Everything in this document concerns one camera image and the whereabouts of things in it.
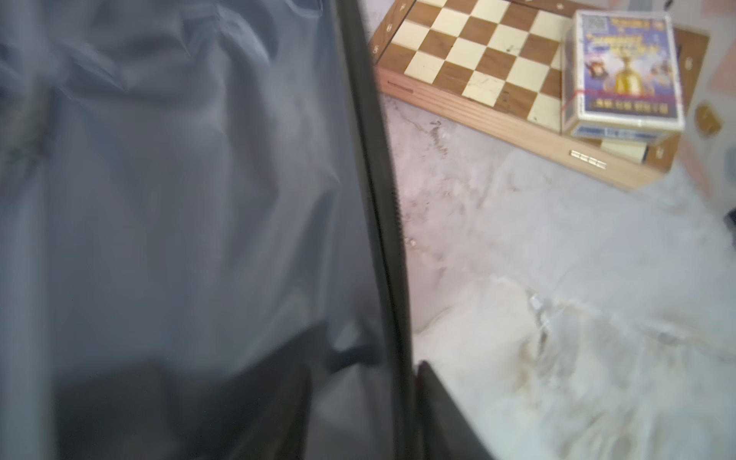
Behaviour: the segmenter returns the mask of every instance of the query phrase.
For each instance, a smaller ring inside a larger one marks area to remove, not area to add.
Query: qr code
[[[585,32],[604,34],[608,32],[608,18],[603,16],[587,16],[585,18]]]

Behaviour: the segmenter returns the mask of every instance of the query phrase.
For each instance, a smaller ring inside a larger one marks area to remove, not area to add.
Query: box label
[[[585,14],[582,21],[585,110],[677,120],[667,23]]]
[[[652,144],[662,137],[661,134],[649,131],[624,130],[621,128],[606,128],[600,126],[592,126],[589,124],[581,124],[575,131],[573,136],[580,138],[594,139],[620,139],[622,141],[639,141]]]

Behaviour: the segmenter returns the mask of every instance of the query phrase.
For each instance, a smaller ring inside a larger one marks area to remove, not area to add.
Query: brown chessboard square
[[[526,43],[521,49],[521,57],[525,57],[534,62],[549,66],[557,52],[559,42],[550,40],[549,38],[540,37],[539,35],[529,34]]]
[[[424,51],[427,54],[437,56],[440,59],[445,59],[450,50],[453,48],[457,38],[452,35],[443,34],[436,30],[430,30],[427,32],[427,36],[424,38],[422,45],[419,47],[420,51]]]
[[[493,107],[526,120],[536,98],[537,93],[506,82]]]
[[[445,62],[434,78],[432,86],[439,86],[455,94],[462,95],[472,75],[473,71],[469,68]]]
[[[506,14],[503,15],[501,23],[504,26],[514,27],[515,29],[529,32],[529,30],[531,30],[531,25],[534,24],[534,19],[537,17],[538,12],[539,10],[534,8],[511,3],[509,8],[506,10]]]
[[[483,56],[481,56],[481,62],[478,63],[475,70],[483,74],[490,75],[491,77],[505,80],[509,76],[509,72],[511,71],[512,65],[514,65],[515,60],[515,56],[496,51],[495,49],[486,48]]]
[[[396,43],[389,43],[381,56],[381,67],[403,74],[417,52]]]
[[[416,1],[414,2],[414,6],[411,7],[411,11],[409,11],[406,19],[416,22],[417,24],[432,27],[432,24],[434,24],[434,20],[437,19],[441,9],[442,8],[422,3],[421,1]]]
[[[562,99],[562,72],[551,68],[540,92],[547,96]]]
[[[460,38],[480,43],[483,46],[488,46],[488,42],[491,41],[491,37],[495,30],[496,24],[470,16],[467,19],[462,32],[460,32]]]
[[[459,11],[460,13],[470,14],[473,12],[473,7],[477,0],[447,0],[445,8]]]

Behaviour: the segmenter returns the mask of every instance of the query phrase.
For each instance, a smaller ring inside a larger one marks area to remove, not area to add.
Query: white marble floor
[[[415,357],[489,449],[733,458],[736,250],[680,165],[629,194],[382,100]]]

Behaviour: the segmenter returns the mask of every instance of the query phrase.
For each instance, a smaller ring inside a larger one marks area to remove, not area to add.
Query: wooden chessboard
[[[669,171],[662,145],[560,135],[560,42],[587,5],[567,0],[397,0],[371,40],[379,88],[621,188]],[[708,37],[676,31],[686,102]]]

